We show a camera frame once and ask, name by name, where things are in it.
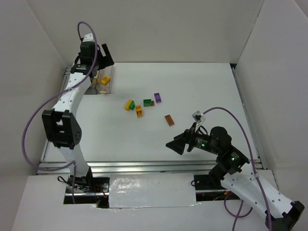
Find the yellow lego brick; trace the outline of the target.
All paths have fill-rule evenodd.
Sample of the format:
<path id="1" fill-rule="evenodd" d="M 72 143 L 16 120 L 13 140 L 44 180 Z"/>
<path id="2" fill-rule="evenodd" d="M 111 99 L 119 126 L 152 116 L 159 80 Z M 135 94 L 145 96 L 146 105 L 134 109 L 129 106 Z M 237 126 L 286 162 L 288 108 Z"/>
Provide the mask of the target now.
<path id="1" fill-rule="evenodd" d="M 109 76 L 105 76 L 101 79 L 101 84 L 102 85 L 107 85 L 110 82 L 111 78 Z"/>

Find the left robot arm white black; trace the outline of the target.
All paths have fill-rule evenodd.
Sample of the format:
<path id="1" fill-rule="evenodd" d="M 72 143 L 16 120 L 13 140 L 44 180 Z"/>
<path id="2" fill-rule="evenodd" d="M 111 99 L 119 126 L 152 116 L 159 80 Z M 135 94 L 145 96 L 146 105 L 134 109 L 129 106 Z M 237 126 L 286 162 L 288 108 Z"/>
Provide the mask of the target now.
<path id="1" fill-rule="evenodd" d="M 82 129 L 76 113 L 85 92 L 101 69 L 114 64 L 106 44 L 95 44 L 95 36 L 86 34 L 80 52 L 71 68 L 65 92 L 51 110 L 42 113 L 48 141 L 59 150 L 69 164 L 70 182 L 78 186 L 93 186 L 93 174 L 80 148 Z"/>

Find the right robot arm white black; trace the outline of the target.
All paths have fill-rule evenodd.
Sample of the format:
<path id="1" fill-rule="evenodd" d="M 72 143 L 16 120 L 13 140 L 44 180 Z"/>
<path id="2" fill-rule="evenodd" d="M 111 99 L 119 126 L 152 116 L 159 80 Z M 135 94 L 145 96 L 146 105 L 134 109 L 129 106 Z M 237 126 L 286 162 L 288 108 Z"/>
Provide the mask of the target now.
<path id="1" fill-rule="evenodd" d="M 183 154 L 193 148 L 217 155 L 216 165 L 209 172 L 214 185 L 236 194 L 252 207 L 273 231 L 290 231 L 305 207 L 300 201 L 284 196 L 266 179 L 253 172 L 248 158 L 231 144 L 231 136 L 223 127 L 214 127 L 208 135 L 195 132 L 195 124 L 174 137 L 166 147 Z"/>

